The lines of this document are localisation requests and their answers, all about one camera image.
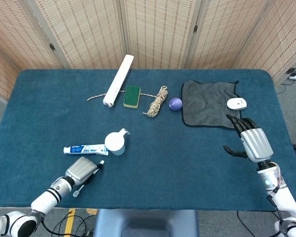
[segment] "toothpaste tube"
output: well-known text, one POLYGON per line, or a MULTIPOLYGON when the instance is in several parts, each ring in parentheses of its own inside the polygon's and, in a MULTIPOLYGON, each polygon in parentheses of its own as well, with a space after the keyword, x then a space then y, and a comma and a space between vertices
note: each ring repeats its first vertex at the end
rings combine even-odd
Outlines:
POLYGON ((104 144, 99 145, 80 145, 64 147, 64 154, 97 154, 108 156, 109 151, 104 144))

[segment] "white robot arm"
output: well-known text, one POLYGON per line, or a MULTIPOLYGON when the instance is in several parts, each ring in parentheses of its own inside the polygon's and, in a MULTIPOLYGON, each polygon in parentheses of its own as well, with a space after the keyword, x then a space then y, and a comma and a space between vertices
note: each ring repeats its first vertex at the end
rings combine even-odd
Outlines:
POLYGON ((61 199, 69 194, 73 186, 86 184, 93 174, 102 168, 104 161, 98 165, 80 157, 67 169, 65 176, 58 178, 49 189, 36 198, 31 204, 30 215, 12 211, 0 217, 0 236, 29 237, 34 233, 44 218, 61 199))
POLYGON ((245 152, 234 152, 229 147, 223 148, 235 157, 249 158, 257 163, 257 172, 263 181, 267 199, 278 211, 287 211, 291 217, 277 221, 275 230, 280 237, 296 237, 296 202, 287 187, 278 164, 271 162, 273 150, 261 128, 249 118, 238 119, 227 115, 234 125, 245 152))

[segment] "gray cloth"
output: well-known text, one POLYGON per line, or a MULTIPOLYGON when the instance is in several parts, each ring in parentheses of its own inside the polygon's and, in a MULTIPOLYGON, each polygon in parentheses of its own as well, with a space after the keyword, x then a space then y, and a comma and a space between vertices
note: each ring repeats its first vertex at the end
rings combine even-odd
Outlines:
POLYGON ((187 126, 234 128, 226 115, 240 118, 240 111, 227 107, 227 101, 236 98, 236 84, 217 82, 201 84, 186 81, 182 86, 182 119, 187 126))

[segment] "green sponge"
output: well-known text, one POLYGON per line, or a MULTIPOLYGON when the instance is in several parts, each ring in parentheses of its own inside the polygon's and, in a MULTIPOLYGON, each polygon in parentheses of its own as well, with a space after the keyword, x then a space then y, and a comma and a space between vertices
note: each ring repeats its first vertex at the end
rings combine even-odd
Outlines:
POLYGON ((138 108, 140 87, 135 85, 129 85, 126 87, 126 93, 124 98, 124 106, 128 108, 138 108))

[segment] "table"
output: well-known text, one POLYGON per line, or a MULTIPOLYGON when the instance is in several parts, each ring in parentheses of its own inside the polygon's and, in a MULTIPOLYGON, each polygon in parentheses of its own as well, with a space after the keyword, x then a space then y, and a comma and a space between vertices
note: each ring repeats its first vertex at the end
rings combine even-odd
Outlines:
POLYGON ((0 125, 0 207, 30 206, 79 156, 63 147, 102 144, 107 134, 126 128, 121 156, 89 155, 104 169, 77 198, 58 207, 273 210, 256 173, 256 164, 228 155, 243 150, 234 130, 187 127, 168 103, 180 97, 187 80, 239 81, 247 100, 243 117, 263 128, 296 199, 296 158, 269 74, 262 70, 132 70, 123 88, 139 85, 169 95, 155 118, 142 115, 153 98, 141 96, 138 109, 123 107, 123 94, 108 108, 103 98, 116 70, 26 70, 20 73, 0 125))

